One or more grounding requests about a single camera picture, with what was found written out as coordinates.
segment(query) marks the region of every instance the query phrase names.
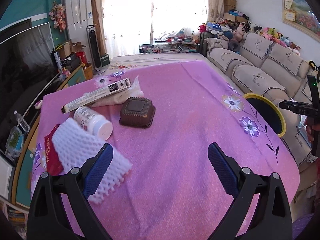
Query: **sofa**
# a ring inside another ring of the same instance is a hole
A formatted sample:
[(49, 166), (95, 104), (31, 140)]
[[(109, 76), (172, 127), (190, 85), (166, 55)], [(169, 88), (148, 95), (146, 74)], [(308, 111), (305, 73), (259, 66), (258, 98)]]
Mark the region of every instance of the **sofa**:
[[(228, 50), (228, 42), (207, 38), (206, 57), (246, 93), (264, 96), (278, 106), (290, 100), (311, 103), (307, 75), (316, 76), (309, 64), (289, 49), (255, 33), (246, 33), (240, 42), (240, 54)], [(300, 171), (298, 192), (316, 181), (316, 157), (298, 132), (300, 116), (280, 110), (286, 121), (286, 133), (281, 138)]]

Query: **picture frame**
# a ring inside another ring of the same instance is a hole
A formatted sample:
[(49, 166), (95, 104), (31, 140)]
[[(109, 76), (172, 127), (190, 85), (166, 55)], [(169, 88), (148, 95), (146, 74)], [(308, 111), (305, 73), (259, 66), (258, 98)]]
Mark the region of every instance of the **picture frame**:
[(282, 0), (282, 22), (291, 25), (320, 42), (320, 23), (305, 0)]

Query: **tower fan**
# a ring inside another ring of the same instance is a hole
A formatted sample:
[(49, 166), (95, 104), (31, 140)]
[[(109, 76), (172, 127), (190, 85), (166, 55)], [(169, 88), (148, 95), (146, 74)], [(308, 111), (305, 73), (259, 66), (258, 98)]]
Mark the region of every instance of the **tower fan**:
[(87, 35), (88, 35), (89, 47), (92, 55), (93, 74), (99, 75), (103, 73), (105, 69), (102, 68), (100, 52), (98, 47), (97, 33), (94, 25), (87, 26)]

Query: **person's finger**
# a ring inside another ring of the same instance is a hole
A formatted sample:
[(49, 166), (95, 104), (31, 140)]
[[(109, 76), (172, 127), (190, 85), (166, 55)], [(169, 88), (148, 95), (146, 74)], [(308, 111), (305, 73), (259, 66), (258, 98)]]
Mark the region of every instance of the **person's finger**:
[(314, 124), (312, 128), (313, 130), (320, 131), (320, 123)]
[(311, 134), (311, 127), (307, 125), (306, 131), (308, 134)]
[(308, 141), (309, 142), (313, 142), (314, 138), (311, 134), (308, 134)]

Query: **hand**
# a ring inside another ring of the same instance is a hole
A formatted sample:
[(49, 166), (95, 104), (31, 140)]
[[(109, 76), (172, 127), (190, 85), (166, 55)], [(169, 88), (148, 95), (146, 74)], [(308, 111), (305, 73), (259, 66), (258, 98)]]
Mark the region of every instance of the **hand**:
[(320, 131), (320, 123), (315, 124), (313, 126), (308, 125), (308, 118), (306, 118), (306, 120), (304, 121), (304, 125), (307, 126), (306, 130), (307, 130), (307, 134), (308, 134), (308, 140), (310, 143), (313, 142), (314, 138), (312, 136), (312, 130), (316, 130), (316, 131)]

